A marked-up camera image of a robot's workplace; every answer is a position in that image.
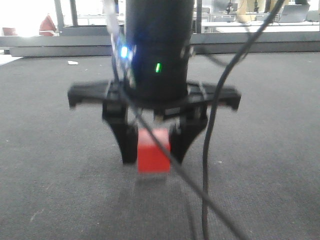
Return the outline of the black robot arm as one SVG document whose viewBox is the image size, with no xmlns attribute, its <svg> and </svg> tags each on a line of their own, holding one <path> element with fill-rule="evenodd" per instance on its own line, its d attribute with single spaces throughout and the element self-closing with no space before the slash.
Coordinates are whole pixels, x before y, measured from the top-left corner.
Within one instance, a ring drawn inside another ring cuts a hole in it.
<svg viewBox="0 0 320 240">
<path fill-rule="evenodd" d="M 101 103 L 102 119 L 111 127 L 125 165 L 137 161 L 141 136 L 137 124 L 128 122 L 126 97 L 164 121 L 179 118 L 168 133 L 170 151 L 179 163 L 207 126 L 216 86 L 187 81 L 193 8 L 191 0 L 128 0 L 120 27 L 115 2 L 104 2 L 112 67 L 123 76 L 74 83 L 67 97 L 70 108 Z"/>
</svg>

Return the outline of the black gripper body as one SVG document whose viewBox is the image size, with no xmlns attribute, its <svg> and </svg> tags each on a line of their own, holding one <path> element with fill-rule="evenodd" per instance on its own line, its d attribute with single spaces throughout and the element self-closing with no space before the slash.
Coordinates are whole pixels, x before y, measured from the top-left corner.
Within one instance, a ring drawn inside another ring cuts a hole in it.
<svg viewBox="0 0 320 240">
<path fill-rule="evenodd" d="M 174 100 L 139 99 L 130 96 L 134 106 L 153 111 L 155 118 L 166 121 L 180 118 L 182 124 L 192 122 L 198 125 L 207 123 L 207 108 L 213 102 L 216 86 L 202 83 L 188 83 L 186 95 Z M 102 104 L 102 119 L 109 125 L 127 125 L 129 104 L 113 81 L 74 84 L 68 93 L 69 107 L 80 104 Z"/>
</svg>

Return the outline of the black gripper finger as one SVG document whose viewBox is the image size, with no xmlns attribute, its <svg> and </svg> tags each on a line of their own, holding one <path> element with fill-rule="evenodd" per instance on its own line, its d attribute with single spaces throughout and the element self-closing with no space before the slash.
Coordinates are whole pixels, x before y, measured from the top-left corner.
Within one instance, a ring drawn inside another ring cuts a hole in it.
<svg viewBox="0 0 320 240">
<path fill-rule="evenodd" d="M 122 163 L 124 165 L 135 164 L 138 155 L 138 126 L 128 123 L 124 118 L 112 117 L 104 120 L 115 136 Z"/>
<path fill-rule="evenodd" d="M 170 153 L 182 164 L 184 157 L 197 136 L 206 128 L 208 118 L 188 119 L 181 117 L 169 128 Z"/>
</svg>

